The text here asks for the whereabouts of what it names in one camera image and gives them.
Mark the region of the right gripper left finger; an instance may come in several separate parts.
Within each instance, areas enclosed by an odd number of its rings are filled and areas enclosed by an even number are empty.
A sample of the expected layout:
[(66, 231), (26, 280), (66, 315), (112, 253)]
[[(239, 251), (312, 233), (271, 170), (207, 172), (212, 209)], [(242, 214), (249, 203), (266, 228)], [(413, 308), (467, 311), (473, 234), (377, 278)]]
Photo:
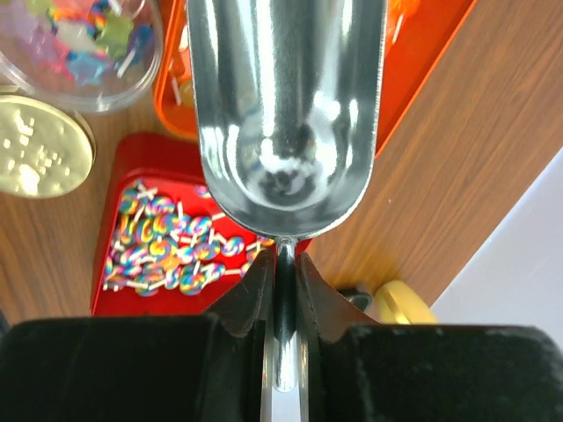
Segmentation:
[(203, 421), (269, 421), (273, 382), (274, 252), (208, 308), (213, 318), (201, 385)]

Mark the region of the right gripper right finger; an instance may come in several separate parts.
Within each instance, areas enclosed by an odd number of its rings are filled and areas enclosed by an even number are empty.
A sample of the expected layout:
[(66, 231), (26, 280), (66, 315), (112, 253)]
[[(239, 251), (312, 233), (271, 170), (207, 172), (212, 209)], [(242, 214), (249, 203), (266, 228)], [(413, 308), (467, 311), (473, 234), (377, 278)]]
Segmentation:
[(354, 335), (372, 325), (320, 275), (308, 254), (297, 259), (298, 387), (304, 421), (365, 421)]

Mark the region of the black tray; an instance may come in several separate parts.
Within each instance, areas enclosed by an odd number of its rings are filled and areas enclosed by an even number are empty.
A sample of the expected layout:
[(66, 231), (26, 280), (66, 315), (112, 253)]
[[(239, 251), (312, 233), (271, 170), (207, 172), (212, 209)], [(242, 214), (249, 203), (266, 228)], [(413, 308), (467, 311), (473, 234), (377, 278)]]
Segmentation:
[(362, 312), (365, 312), (373, 303), (373, 296), (370, 293), (356, 287), (341, 289), (339, 293)]

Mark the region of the red lollipop tin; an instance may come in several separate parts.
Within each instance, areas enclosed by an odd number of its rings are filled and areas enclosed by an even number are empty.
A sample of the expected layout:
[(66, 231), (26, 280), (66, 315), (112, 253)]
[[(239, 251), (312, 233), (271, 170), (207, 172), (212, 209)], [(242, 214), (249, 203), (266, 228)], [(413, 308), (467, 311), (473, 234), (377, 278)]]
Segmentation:
[(139, 133), (115, 151), (92, 270), (97, 317), (199, 314), (274, 248), (232, 221), (196, 142)]

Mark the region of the metal scoop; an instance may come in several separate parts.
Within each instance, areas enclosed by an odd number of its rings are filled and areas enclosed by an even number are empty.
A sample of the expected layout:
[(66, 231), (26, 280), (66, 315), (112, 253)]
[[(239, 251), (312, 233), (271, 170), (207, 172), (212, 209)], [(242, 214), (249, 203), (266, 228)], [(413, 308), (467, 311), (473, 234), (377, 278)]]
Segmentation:
[(296, 246), (346, 220), (377, 140), (385, 1), (190, 1), (198, 139), (225, 214), (275, 242), (274, 386), (292, 390)]

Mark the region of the gold round lid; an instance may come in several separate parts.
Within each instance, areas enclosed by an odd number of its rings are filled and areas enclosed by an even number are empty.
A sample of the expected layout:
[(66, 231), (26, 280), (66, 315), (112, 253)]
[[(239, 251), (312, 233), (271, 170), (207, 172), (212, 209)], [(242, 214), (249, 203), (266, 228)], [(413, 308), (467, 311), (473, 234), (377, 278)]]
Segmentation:
[(16, 93), (1, 94), (1, 192), (50, 199), (76, 190), (96, 158), (84, 118)]

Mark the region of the clear glass jar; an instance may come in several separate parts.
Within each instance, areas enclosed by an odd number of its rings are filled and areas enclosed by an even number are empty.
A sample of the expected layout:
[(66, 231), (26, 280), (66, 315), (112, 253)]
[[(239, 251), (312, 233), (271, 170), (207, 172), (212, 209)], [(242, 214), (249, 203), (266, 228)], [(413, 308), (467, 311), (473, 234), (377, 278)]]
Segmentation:
[(1, 74), (65, 109), (107, 113), (143, 97), (164, 52), (156, 1), (1, 3)]

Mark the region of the orange candy tin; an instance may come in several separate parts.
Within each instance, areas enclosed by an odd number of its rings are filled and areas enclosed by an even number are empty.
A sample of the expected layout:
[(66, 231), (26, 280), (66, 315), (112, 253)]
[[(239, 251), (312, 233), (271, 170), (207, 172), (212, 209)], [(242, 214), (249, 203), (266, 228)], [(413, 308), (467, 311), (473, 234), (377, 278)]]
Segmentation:
[[(391, 139), (474, 5), (473, 1), (422, 1), (417, 11), (401, 22), (398, 37), (384, 59), (377, 155)], [(186, 3), (162, 1), (160, 11), (165, 29), (165, 50), (153, 84), (153, 104), (168, 131), (194, 140), (197, 138), (194, 110), (176, 102), (169, 73), (186, 23)]]

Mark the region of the yellow mug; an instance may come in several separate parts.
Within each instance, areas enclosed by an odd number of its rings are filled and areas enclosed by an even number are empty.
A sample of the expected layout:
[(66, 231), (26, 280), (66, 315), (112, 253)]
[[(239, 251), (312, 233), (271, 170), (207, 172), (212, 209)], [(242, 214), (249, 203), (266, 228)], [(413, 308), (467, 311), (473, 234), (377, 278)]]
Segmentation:
[(377, 319), (382, 324), (436, 324), (429, 306), (402, 280), (383, 284), (374, 293)]

